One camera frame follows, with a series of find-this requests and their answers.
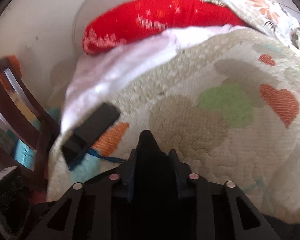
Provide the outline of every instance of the wooden chair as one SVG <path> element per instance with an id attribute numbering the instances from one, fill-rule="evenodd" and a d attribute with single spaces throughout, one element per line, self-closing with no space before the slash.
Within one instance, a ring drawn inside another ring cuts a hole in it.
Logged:
<path id="1" fill-rule="evenodd" d="M 0 147 L 0 161 L 6 166 L 18 165 L 24 176 L 26 185 L 36 191 L 44 192 L 47 188 L 47 179 L 43 173 L 47 164 L 50 147 L 60 133 L 60 126 L 42 108 L 38 101 L 21 81 L 12 67 L 10 60 L 0 59 L 0 73 L 4 72 L 11 86 L 20 96 L 22 101 L 41 122 L 38 131 L 16 107 L 0 82 L 0 119 L 22 140 L 26 145 L 36 152 L 34 160 L 34 171 L 26 168 L 15 161 L 9 153 Z"/>

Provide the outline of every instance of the metal screw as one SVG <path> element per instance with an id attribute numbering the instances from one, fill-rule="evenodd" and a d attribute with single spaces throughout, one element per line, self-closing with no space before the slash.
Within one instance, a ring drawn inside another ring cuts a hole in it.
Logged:
<path id="1" fill-rule="evenodd" d="M 229 180 L 229 181 L 226 182 L 226 186 L 229 187 L 229 188 L 234 188 L 235 183 L 233 181 Z"/>
<path id="2" fill-rule="evenodd" d="M 82 188 L 82 184 L 80 182 L 74 183 L 73 184 L 73 189 L 78 190 Z"/>
<path id="3" fill-rule="evenodd" d="M 117 179 L 119 179 L 119 178 L 120 178 L 120 175 L 119 175 L 119 174 L 116 174 L 116 173 L 111 174 L 111 175 L 109 176 L 109 179 L 111 179 L 111 180 L 117 180 Z"/>
<path id="4" fill-rule="evenodd" d="M 189 178 L 190 179 L 199 179 L 199 175 L 196 173 L 191 173 L 191 174 L 189 174 Z"/>

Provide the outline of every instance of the quilted bedspread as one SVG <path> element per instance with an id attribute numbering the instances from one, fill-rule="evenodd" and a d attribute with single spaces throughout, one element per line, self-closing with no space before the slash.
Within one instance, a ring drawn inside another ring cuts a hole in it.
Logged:
<path id="1" fill-rule="evenodd" d="M 232 180 L 261 212 L 300 222 L 300 58 L 289 48 L 254 30 L 217 35 L 108 101 L 122 114 L 95 145 L 101 153 L 128 158 L 149 129 L 193 172 Z M 60 151 L 70 135 L 51 149 L 48 200 L 72 184 Z M 103 161 L 101 171 L 113 167 Z"/>

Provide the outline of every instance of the orange heart pattern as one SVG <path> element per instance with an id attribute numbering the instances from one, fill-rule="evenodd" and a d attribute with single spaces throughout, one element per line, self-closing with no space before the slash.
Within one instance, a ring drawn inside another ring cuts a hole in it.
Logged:
<path id="1" fill-rule="evenodd" d="M 260 94 L 288 129 L 299 112 L 296 97 L 286 89 L 277 90 L 269 84 L 260 86 Z"/>
<path id="2" fill-rule="evenodd" d="M 263 62 L 264 64 L 270 65 L 271 67 L 275 66 L 275 61 L 268 54 L 262 54 L 259 57 L 259 61 Z"/>
<path id="3" fill-rule="evenodd" d="M 91 146 L 91 148 L 99 150 L 102 156 L 109 156 L 116 150 L 122 136 L 124 136 L 128 128 L 128 123 L 119 122 L 101 135 L 100 138 Z"/>

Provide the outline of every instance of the white cloth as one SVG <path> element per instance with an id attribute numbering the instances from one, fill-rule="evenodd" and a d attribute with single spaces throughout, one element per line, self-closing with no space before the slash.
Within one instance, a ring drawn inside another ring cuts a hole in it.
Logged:
<path id="1" fill-rule="evenodd" d="M 111 93 L 174 58 L 178 49 L 189 48 L 214 35 L 242 28 L 246 27 L 227 24 L 167 29 L 159 35 L 118 46 L 104 54 L 81 56 L 67 88 L 61 132 L 73 128 L 78 119 L 106 100 Z"/>

